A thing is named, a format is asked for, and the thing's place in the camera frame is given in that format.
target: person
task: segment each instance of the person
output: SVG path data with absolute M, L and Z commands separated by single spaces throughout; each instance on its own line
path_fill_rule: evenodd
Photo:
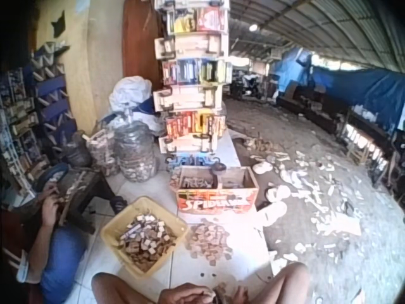
M 69 296 L 86 246 L 75 228 L 55 228 L 60 202 L 56 184 L 50 183 L 32 204 L 42 203 L 42 210 L 31 246 L 21 225 L 22 213 L 2 208 L 2 295 L 13 299 L 7 303 L 60 304 Z
M 309 288 L 309 272 L 299 262 L 283 268 L 250 302 L 247 289 L 239 286 L 233 304 L 304 304 Z M 152 301 L 133 290 L 119 277 L 98 273 L 92 279 L 92 290 L 97 304 L 151 304 Z M 215 293 L 206 286 L 183 284 L 164 289 L 158 304 L 210 304 Z

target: wooden shavings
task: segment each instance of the wooden shavings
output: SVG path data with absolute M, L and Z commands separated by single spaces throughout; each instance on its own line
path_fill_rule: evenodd
M 143 272 L 147 272 L 175 245 L 176 236 L 164 221 L 154 215 L 136 216 L 134 221 L 127 225 L 127 229 L 120 236 L 120 249 Z
M 227 246 L 229 233 L 224 227 L 202 220 L 202 224 L 191 229 L 186 249 L 191 251 L 191 257 L 205 257 L 211 266 L 215 266 L 222 257 L 232 258 L 233 250 Z

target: leg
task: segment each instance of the leg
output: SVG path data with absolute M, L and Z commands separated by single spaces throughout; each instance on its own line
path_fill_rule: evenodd
M 55 230 L 40 281 L 45 304 L 62 304 L 67 299 L 84 251 L 85 241 L 76 228 L 65 226 Z
M 97 304 L 153 304 L 113 274 L 100 272 L 91 281 Z
M 254 304 L 304 304 L 309 288 L 309 273 L 302 263 L 282 269 L 252 301 Z

